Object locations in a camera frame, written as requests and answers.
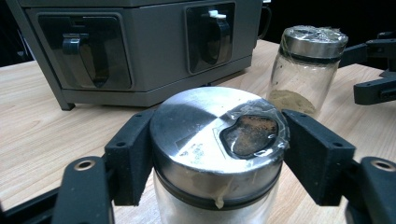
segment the black handle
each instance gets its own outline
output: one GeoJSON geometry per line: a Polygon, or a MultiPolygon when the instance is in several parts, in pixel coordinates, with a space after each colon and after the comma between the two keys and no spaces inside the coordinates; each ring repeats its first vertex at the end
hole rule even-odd
{"type": "Polygon", "coordinates": [[[102,87],[108,79],[107,73],[100,72],[104,70],[100,69],[103,66],[100,63],[106,61],[102,59],[106,57],[106,53],[103,43],[91,43],[94,45],[94,48],[91,48],[88,40],[88,34],[64,34],[62,44],[64,61],[68,67],[76,68],[73,75],[78,85],[83,88],[96,89],[102,87]]]}
{"type": "Polygon", "coordinates": [[[209,25],[210,38],[202,48],[203,58],[210,64],[225,63],[230,59],[232,50],[230,25],[225,18],[210,18],[209,25]]]}

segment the dark background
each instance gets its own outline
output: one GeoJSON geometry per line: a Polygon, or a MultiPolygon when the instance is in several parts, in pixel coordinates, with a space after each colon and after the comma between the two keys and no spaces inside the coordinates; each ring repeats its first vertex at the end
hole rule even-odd
{"type": "MultiPolygon", "coordinates": [[[[347,47],[376,39],[381,32],[396,31],[394,0],[273,0],[272,19],[263,39],[279,43],[283,31],[295,25],[338,28],[349,37],[347,47]]],[[[262,13],[262,24],[266,12],[262,13]]],[[[0,66],[33,60],[18,33],[4,0],[0,0],[0,66]]],[[[370,59],[365,65],[386,69],[385,59],[370,59]]]]}

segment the brown substance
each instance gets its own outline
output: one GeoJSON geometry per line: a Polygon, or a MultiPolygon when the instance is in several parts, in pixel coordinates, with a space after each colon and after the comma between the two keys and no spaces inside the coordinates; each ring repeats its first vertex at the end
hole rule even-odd
{"type": "Polygon", "coordinates": [[[272,142],[269,135],[277,134],[276,121],[255,116],[241,117],[238,122],[238,137],[233,152],[238,156],[248,156],[263,150],[272,142]]]}
{"type": "Polygon", "coordinates": [[[293,91],[271,91],[268,101],[278,110],[289,109],[313,116],[315,107],[302,95],[293,91]]]}

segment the black mount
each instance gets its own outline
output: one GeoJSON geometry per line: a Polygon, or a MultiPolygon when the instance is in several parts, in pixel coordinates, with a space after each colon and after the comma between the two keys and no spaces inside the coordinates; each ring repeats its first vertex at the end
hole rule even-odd
{"type": "Polygon", "coordinates": [[[381,79],[354,86],[355,103],[375,105],[396,100],[396,31],[380,33],[377,39],[346,48],[338,67],[366,63],[369,58],[387,59],[388,69],[381,73],[381,79]]]}

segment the stainless steel lid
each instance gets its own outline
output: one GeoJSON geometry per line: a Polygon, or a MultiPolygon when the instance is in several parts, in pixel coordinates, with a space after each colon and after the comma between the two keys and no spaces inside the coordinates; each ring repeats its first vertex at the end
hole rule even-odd
{"type": "Polygon", "coordinates": [[[162,179],[218,208],[271,188],[289,144],[286,121],[273,105],[223,87],[169,98],[156,110],[150,131],[162,179]]]}
{"type": "Polygon", "coordinates": [[[285,54],[340,59],[347,41],[347,36],[336,29],[301,25],[285,29],[280,48],[285,54]]]}

